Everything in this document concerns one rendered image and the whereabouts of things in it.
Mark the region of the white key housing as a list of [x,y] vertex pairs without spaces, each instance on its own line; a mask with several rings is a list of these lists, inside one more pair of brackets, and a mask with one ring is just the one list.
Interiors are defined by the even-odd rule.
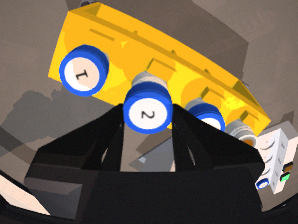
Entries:
[[138,160],[144,163],[141,172],[175,171],[172,136],[139,157]]

